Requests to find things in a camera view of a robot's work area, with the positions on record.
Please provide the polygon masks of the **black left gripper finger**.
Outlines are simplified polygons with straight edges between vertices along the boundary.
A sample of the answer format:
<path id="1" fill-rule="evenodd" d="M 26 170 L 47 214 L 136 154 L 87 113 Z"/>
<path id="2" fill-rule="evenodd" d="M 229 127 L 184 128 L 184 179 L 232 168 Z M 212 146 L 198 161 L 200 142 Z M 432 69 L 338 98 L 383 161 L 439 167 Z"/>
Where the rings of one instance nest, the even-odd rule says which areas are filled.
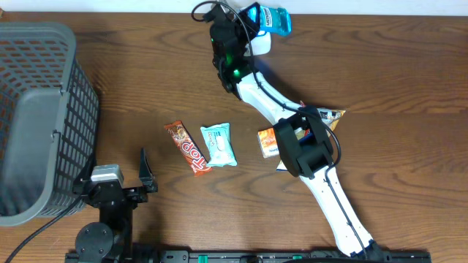
<path id="1" fill-rule="evenodd" d="M 86 163 L 84 167 L 82 168 L 82 170 L 79 172 L 78 176 L 75 178 L 75 186 L 80 186 L 84 182 L 91 179 L 91 174 L 96 164 L 97 164 L 96 156 L 94 153 L 92 153 L 86 160 Z"/>
<path id="2" fill-rule="evenodd" d="M 151 168 L 148 164 L 146 151 L 144 148 L 140 150 L 140 165 L 139 179 L 144 187 L 156 187 L 156 178 L 154 177 Z"/>

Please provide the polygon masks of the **teal mouthwash bottle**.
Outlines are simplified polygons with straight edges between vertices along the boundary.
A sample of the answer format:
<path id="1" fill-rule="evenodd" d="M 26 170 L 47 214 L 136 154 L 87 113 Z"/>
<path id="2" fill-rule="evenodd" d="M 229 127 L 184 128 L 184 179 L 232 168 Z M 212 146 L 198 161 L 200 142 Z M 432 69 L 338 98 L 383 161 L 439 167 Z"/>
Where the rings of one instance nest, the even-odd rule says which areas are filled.
<path id="1" fill-rule="evenodd" d="M 289 12 L 284 8 L 273 8 L 260 5 L 260 31 L 288 36 L 292 31 Z"/>

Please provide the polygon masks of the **red snack package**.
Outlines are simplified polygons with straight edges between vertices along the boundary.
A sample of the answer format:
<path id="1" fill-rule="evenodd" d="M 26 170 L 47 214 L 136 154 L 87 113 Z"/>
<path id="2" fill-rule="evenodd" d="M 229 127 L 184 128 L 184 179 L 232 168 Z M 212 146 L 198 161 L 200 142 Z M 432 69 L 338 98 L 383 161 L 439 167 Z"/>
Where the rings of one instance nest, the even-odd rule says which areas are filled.
<path id="1" fill-rule="evenodd" d="M 195 177 L 204 175 L 211 172 L 212 168 L 208 166 L 204 155 L 193 141 L 190 133 L 187 131 L 182 121 L 175 121 L 173 123 L 164 125 L 169 135 L 172 137 L 177 148 L 186 159 L 195 174 Z"/>

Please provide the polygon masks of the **light green wet wipes pack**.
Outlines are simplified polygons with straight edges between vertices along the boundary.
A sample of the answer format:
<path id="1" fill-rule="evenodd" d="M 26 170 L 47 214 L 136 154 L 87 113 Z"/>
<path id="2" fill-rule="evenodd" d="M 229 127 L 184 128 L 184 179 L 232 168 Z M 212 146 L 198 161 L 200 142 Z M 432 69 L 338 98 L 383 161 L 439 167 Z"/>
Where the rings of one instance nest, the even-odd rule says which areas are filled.
<path id="1" fill-rule="evenodd" d="M 220 123 L 209 127 L 201 127 L 203 139 L 209 152 L 208 167 L 237 166 L 230 143 L 230 124 Z"/>

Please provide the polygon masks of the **orange tissue pack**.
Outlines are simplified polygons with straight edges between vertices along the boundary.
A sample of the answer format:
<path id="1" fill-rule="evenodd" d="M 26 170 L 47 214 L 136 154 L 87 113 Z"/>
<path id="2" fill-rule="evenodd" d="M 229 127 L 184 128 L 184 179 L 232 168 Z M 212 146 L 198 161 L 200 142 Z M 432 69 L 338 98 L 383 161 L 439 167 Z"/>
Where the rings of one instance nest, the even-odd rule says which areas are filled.
<path id="1" fill-rule="evenodd" d="M 279 149 L 273 128 L 258 131 L 257 138 L 260 150 L 265 159 L 279 155 Z"/>

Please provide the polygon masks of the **yellow white snack bag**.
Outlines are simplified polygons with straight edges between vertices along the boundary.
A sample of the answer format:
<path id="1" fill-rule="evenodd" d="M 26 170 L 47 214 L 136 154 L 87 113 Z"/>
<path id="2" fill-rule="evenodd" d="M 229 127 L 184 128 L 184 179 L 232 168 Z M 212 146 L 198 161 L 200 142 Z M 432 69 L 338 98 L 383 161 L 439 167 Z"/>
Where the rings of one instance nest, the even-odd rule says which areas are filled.
<path id="1" fill-rule="evenodd" d="M 320 114 L 322 122 L 325 123 L 332 131 L 336 128 L 339 119 L 346 113 L 345 110 L 331 110 L 324 107 L 318 107 L 317 111 Z M 311 134 L 310 129 L 300 128 L 295 131 L 295 135 L 298 140 L 303 139 L 309 134 Z"/>

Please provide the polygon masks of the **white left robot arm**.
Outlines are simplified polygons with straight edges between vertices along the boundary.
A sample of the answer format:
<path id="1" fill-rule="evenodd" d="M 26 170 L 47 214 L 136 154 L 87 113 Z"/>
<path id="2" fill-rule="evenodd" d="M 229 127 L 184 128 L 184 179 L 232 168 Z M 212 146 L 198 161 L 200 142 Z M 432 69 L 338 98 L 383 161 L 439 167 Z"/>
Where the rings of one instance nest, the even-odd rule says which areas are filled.
<path id="1" fill-rule="evenodd" d="M 65 262 L 155 262 L 157 252 L 133 246 L 133 211 L 148 195 L 158 192 L 156 178 L 148 164 L 146 151 L 140 150 L 139 175 L 142 185 L 123 187 L 124 176 L 117 164 L 97 165 L 90 155 L 78 174 L 72 191 L 99 210 L 99 220 L 85 225 L 75 239 L 75 251 Z"/>

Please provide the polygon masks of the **white barcode scanner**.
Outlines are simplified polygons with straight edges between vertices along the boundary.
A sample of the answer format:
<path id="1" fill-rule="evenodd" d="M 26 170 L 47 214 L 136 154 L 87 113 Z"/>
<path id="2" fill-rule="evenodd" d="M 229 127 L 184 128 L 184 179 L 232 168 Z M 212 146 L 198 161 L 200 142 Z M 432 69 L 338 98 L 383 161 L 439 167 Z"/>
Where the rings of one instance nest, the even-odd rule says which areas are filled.
<path id="1" fill-rule="evenodd" d="M 261 31 L 252 41 L 253 56 L 261 56 L 271 50 L 271 34 Z"/>

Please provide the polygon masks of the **dark grey plastic basket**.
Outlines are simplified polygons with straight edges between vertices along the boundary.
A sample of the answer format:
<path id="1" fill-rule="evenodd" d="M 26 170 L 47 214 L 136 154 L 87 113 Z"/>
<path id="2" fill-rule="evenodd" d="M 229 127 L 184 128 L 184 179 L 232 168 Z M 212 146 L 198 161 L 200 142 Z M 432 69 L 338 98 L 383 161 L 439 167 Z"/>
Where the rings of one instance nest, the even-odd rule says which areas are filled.
<path id="1" fill-rule="evenodd" d="M 60 23 L 1 25 L 1 225 L 83 209 L 72 192 L 94 152 L 99 98 Z"/>

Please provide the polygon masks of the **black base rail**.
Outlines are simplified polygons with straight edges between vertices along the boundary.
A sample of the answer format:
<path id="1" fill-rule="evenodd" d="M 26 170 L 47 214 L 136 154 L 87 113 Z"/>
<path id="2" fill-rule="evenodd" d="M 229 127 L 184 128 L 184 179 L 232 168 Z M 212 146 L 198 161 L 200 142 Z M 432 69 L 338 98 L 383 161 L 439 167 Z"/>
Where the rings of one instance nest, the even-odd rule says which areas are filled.
<path id="1" fill-rule="evenodd" d="M 284 263 L 284 262 L 358 262 L 342 256 L 337 251 L 312 251 L 308 253 L 214 253 L 188 251 L 155 251 L 135 256 L 132 262 L 140 263 Z M 388 252 L 380 260 L 385 263 L 431 263 L 426 252 Z"/>

